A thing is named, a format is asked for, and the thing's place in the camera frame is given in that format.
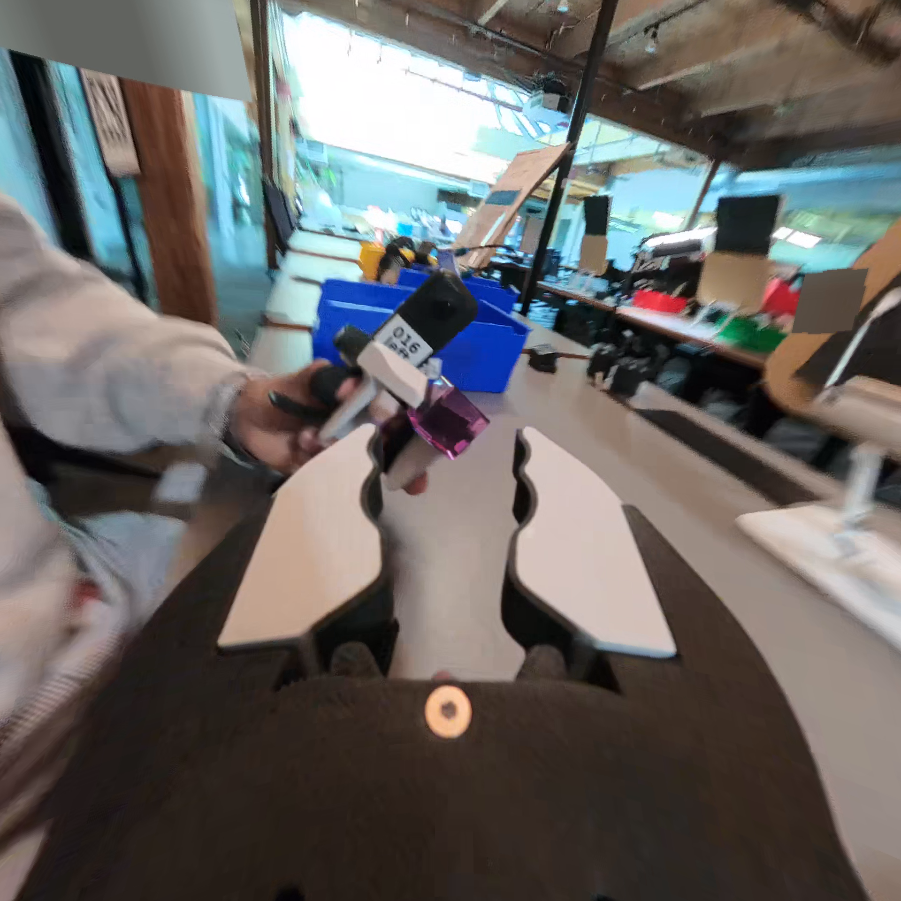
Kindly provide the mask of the grey desk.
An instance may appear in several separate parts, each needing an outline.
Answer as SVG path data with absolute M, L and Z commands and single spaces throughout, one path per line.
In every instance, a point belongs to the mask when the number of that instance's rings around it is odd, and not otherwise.
M 500 595 L 514 435 L 533 426 L 636 507 L 740 621 L 805 732 L 866 889 L 899 899 L 899 653 L 738 529 L 765 498 L 593 389 L 586 366 L 565 358 L 542 374 L 521 358 L 506 393 L 474 396 L 490 421 L 474 445 L 435 464 L 423 496 L 385 494 L 400 622 L 391 675 L 518 669 Z

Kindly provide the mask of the plywood board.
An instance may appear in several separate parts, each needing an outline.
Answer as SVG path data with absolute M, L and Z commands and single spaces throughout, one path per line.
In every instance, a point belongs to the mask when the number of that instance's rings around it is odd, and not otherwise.
M 495 251 L 504 245 L 525 202 L 571 148 L 571 143 L 564 142 L 520 152 L 512 159 L 451 245 L 458 271 L 489 264 Z

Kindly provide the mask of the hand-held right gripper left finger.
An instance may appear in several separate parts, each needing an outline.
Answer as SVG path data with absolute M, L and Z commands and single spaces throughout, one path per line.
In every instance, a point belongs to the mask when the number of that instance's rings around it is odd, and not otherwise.
M 219 650 L 298 647 L 393 621 L 381 463 L 377 427 L 360 425 L 276 490 Z

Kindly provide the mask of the blue bin with marker label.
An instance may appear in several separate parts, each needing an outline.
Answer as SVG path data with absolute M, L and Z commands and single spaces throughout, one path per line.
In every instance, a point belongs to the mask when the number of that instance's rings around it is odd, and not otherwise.
M 331 278 L 321 286 L 317 325 L 313 329 L 313 355 L 340 363 L 333 338 L 345 325 L 362 332 L 377 327 L 407 299 L 414 289 Z M 531 328 L 487 302 L 479 301 L 475 321 L 439 354 L 443 374 L 467 392 L 503 393 L 521 355 Z

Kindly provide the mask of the person's grey sweatshirt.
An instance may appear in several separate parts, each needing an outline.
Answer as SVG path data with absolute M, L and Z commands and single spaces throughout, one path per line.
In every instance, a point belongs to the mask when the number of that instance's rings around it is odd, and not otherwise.
M 186 521 L 159 509 L 67 519 L 1 453 L 1 835 L 29 828 L 84 709 L 163 600 Z

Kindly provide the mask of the purple segmented bar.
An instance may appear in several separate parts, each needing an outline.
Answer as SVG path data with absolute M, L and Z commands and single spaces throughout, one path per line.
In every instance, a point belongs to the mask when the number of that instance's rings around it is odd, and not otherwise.
M 445 377 L 431 379 L 422 403 L 408 408 L 406 415 L 416 434 L 449 459 L 461 456 L 490 423 Z

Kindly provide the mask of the blue plastic bin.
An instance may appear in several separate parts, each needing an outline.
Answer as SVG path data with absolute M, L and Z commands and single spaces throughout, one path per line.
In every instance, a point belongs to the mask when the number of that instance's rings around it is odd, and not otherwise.
M 415 289 L 437 272 L 437 269 L 422 267 L 403 268 L 398 275 L 396 287 Z M 512 313 L 520 304 L 518 292 L 510 287 L 502 287 L 499 282 L 481 276 L 464 276 L 461 280 L 475 299 L 487 302 L 505 313 Z

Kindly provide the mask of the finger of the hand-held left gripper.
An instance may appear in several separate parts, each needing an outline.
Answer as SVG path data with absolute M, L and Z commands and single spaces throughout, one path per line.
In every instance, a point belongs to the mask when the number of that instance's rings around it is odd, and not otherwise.
M 382 477 L 389 491 L 409 489 L 432 462 L 432 446 L 413 427 L 407 415 L 395 415 L 380 429 Z
M 388 346 L 366 344 L 356 363 L 361 371 L 360 386 L 367 389 L 370 398 L 386 391 L 410 409 L 419 408 L 426 400 L 430 386 L 428 377 Z

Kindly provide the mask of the yellow container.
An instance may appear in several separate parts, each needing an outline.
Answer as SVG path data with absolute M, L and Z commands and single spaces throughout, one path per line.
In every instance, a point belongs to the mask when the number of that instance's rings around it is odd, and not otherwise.
M 385 245 L 366 242 L 361 245 L 359 267 L 364 280 L 398 286 L 406 270 L 431 271 L 437 267 L 437 248 L 433 242 L 416 242 L 400 235 Z

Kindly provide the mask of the black pole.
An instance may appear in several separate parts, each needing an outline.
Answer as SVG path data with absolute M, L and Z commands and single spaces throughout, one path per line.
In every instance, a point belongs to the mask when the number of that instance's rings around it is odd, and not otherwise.
M 573 160 L 575 159 L 575 153 L 582 129 L 588 115 L 588 105 L 594 94 L 598 70 L 609 40 L 618 5 L 618 1 L 602 1 L 602 5 L 598 11 L 596 25 L 588 48 L 587 59 L 583 67 L 579 88 L 569 120 L 565 152 L 560 157 L 559 163 L 555 169 L 556 178 L 550 192 L 550 199 L 548 201 L 542 232 L 534 253 L 532 268 L 526 277 L 524 288 L 520 296 L 520 314 L 524 318 L 528 316 L 532 301 L 537 292 L 538 283 L 542 279 L 551 235 L 553 233 L 554 225 L 557 222 L 557 214 L 562 203 L 564 190 L 569 182 L 569 172 Z

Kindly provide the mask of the person's left hand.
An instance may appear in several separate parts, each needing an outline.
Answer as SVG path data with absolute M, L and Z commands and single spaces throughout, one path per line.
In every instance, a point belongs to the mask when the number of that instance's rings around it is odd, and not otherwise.
M 312 391 L 313 379 L 331 369 L 326 359 L 288 375 L 254 374 L 231 403 L 227 434 L 245 454 L 279 474 L 290 476 L 324 450 L 319 427 L 309 416 L 295 416 L 272 403 L 271 395 L 286 397 L 308 409 L 326 410 Z

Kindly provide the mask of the person's left forearm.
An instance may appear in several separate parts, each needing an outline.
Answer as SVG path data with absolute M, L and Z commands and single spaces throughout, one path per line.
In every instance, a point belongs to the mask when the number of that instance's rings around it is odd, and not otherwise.
M 251 378 L 213 327 L 154 313 L 1 201 L 2 368 L 51 440 L 130 453 L 217 443 Z

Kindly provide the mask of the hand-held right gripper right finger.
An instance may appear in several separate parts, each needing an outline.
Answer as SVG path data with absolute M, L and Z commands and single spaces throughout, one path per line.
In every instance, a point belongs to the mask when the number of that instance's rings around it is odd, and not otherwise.
M 628 522 L 593 469 L 533 426 L 515 435 L 512 600 L 588 647 L 672 659 L 677 645 Z

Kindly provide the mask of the black board on stand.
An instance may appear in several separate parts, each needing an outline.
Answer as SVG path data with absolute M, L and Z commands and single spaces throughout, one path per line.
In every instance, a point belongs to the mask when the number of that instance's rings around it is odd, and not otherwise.
M 850 472 L 834 505 L 794 504 L 740 516 L 738 528 L 768 554 L 900 647 L 899 539 L 870 527 L 885 458 L 899 461 L 899 258 L 896 221 L 852 270 L 865 274 L 851 328 L 797 333 L 764 368 L 775 405 L 838 433 Z

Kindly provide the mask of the framed marker sign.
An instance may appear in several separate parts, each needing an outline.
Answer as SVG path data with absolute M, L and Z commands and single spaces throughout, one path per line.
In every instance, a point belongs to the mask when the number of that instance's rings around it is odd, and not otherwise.
M 134 178 L 141 164 L 118 76 L 78 70 L 96 140 L 109 175 Z

